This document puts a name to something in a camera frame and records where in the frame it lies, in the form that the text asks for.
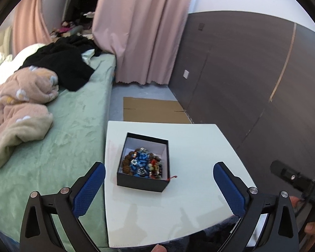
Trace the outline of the person's right hand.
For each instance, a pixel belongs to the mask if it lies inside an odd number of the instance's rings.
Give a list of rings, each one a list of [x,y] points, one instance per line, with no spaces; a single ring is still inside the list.
[[[315,202],[306,202],[302,198],[290,196],[291,203],[297,218],[300,235],[315,234]]]

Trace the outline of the person's left hand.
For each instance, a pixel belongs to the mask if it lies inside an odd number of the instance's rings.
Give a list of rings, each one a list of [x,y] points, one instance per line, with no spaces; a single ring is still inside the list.
[[[162,245],[155,245],[151,252],[167,252],[167,249]]]

